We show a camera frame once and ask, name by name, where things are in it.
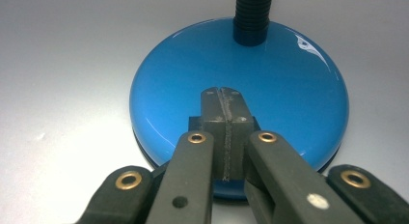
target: round base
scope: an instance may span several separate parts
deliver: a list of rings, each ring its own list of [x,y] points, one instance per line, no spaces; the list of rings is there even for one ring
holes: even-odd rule
[[[170,160],[188,118],[201,115],[201,91],[239,91],[262,129],[280,133],[319,169],[341,143],[348,99],[328,55],[302,34],[270,22],[254,47],[232,38],[232,19],[189,26],[160,43],[138,69],[130,93],[135,135],[157,165]],[[242,182],[216,182],[215,195],[245,198]]]

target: metal rivet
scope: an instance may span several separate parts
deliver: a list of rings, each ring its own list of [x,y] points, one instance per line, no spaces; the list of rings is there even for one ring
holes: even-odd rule
[[[346,170],[341,173],[341,178],[344,182],[357,188],[370,187],[370,180],[364,174],[354,171]]]
[[[187,140],[189,140],[190,143],[200,144],[205,141],[205,136],[200,133],[194,133],[189,135],[189,137],[187,137]]]
[[[272,133],[263,132],[259,134],[259,139],[263,142],[273,143],[276,142],[277,136],[273,135]]]
[[[328,203],[327,199],[316,193],[310,193],[307,196],[307,201],[315,208],[320,210],[327,210],[330,208],[330,204]]]
[[[115,182],[115,186],[121,190],[132,189],[142,181],[142,176],[136,171],[122,173]]]

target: white dot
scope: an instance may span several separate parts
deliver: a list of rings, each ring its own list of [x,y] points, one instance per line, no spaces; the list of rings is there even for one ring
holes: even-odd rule
[[[330,204],[328,203],[327,199],[316,193],[310,193],[307,196],[307,201],[309,201],[311,205],[321,210],[327,210],[330,208]]]

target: brass grommet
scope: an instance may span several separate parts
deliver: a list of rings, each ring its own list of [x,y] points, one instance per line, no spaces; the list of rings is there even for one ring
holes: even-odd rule
[[[142,176],[136,171],[122,173],[115,182],[115,186],[121,190],[132,189],[142,181]]]
[[[364,174],[354,171],[346,170],[341,173],[341,178],[344,182],[357,188],[369,188],[370,180]]]
[[[200,144],[205,141],[205,136],[200,133],[193,133],[187,137],[187,140],[189,140],[190,143]]]
[[[277,136],[273,135],[272,133],[263,132],[259,134],[259,139],[263,142],[273,143],[277,140]]]

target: gray surface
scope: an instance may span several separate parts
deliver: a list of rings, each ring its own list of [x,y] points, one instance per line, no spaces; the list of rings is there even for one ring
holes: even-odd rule
[[[148,167],[128,95],[175,31],[233,16],[234,0],[0,0],[0,223],[72,223],[115,169]],[[273,0],[271,19],[339,67],[350,119],[333,164],[366,168],[409,200],[409,0]],[[215,205],[213,223],[255,223]]]

